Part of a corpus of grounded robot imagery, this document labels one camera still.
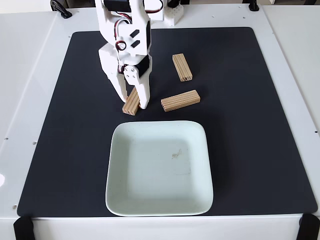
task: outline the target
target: white table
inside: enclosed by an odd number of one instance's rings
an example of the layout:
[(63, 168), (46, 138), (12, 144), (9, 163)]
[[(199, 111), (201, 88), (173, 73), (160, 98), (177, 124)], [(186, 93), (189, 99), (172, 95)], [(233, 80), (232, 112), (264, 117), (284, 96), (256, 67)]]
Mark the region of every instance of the white table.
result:
[[(36, 147), (34, 142), (40, 135), (70, 37), (78, 31), (99, 30), (95, 9), (71, 12), (73, 17), (69, 19), (61, 18), (56, 12), (0, 15), (0, 23), (5, 23), (0, 24), (0, 32), (6, 33), (0, 38), (0, 139), (3, 139), (0, 174), (5, 176), (4, 185), (0, 187), (3, 239), (15, 239), (12, 224), (18, 216), (13, 205), (19, 202)], [(320, 25), (319, 12), (317, 6), (265, 6), (251, 12), (246, 4), (190, 5), (185, 7), (183, 19), (175, 26), (253, 28), (318, 203), (320, 138), (307, 107), (320, 126), (319, 97), (315, 94), (320, 70), (314, 67), (319, 66), (320, 35), (316, 32)], [(304, 21), (312, 25), (303, 25)], [(160, 22), (151, 27), (166, 28)], [(37, 239), (50, 240), (289, 240), (297, 236), (300, 216), (37, 219), (34, 232)]]

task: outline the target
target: wooden block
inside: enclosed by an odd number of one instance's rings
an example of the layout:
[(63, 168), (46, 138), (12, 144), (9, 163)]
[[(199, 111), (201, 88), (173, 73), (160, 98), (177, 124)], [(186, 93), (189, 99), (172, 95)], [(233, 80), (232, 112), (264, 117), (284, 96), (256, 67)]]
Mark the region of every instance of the wooden block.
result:
[(136, 87), (132, 89), (129, 97), (127, 98), (125, 104), (122, 107), (122, 112), (125, 114), (130, 114), (132, 116), (136, 115), (140, 104), (140, 99)]
[(161, 99), (161, 105), (165, 112), (180, 109), (199, 102), (200, 96), (196, 90)]
[(181, 82), (192, 80), (192, 73), (183, 53), (172, 55), (172, 60)]

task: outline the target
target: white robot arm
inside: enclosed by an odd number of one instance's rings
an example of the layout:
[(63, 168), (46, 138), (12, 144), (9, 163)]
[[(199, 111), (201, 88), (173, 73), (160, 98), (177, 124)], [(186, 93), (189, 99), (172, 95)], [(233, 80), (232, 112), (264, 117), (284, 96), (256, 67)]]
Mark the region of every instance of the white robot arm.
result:
[(125, 80), (134, 85), (142, 109), (149, 102), (152, 71), (151, 24), (147, 13), (160, 12), (162, 0), (159, 3), (159, 9), (145, 10), (143, 0), (95, 0), (99, 29), (108, 42), (99, 50), (102, 69), (122, 101), (126, 102), (128, 97)]

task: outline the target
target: black rubber mat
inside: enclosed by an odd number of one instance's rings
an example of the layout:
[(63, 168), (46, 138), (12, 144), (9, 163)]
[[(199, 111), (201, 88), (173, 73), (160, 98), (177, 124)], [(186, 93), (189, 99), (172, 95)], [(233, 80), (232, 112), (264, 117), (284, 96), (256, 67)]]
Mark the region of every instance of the black rubber mat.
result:
[[(20, 216), (114, 217), (105, 191), (115, 128), (190, 120), (206, 132), (213, 204), (205, 216), (318, 209), (286, 116), (251, 28), (152, 30), (150, 102), (136, 116), (107, 79), (99, 32), (72, 35), (18, 205)], [(184, 53), (193, 80), (172, 61)], [(197, 90), (201, 102), (164, 112), (160, 100)]]

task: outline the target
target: square plate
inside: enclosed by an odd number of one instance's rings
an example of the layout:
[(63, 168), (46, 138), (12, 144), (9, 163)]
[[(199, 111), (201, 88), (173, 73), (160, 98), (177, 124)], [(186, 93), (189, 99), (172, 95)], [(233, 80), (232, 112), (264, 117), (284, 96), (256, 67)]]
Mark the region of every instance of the square plate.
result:
[(183, 216), (213, 203), (207, 138), (193, 121), (126, 122), (113, 133), (105, 203), (119, 216)]

